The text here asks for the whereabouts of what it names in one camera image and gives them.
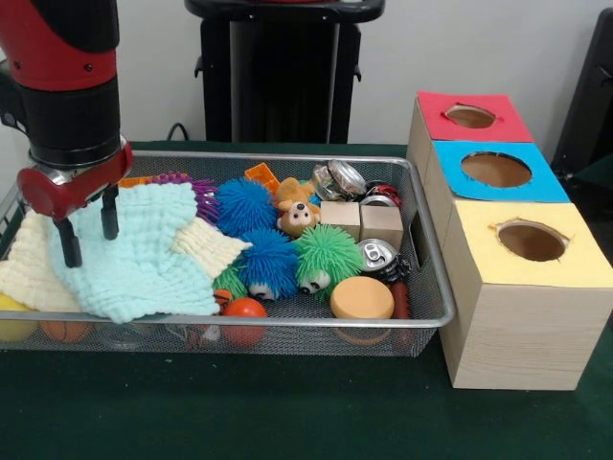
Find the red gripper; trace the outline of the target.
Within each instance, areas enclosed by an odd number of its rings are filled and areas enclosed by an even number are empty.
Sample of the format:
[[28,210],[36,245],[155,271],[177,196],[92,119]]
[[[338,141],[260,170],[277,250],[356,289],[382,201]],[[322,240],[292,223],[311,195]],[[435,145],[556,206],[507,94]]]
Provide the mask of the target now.
[[101,198],[102,230],[107,240],[119,234],[116,198],[119,182],[129,173],[133,153],[128,142],[101,163],[72,170],[59,170],[43,164],[22,169],[17,186],[25,201],[37,213],[54,219],[67,267],[80,267],[82,256],[79,239],[68,217],[80,208]]

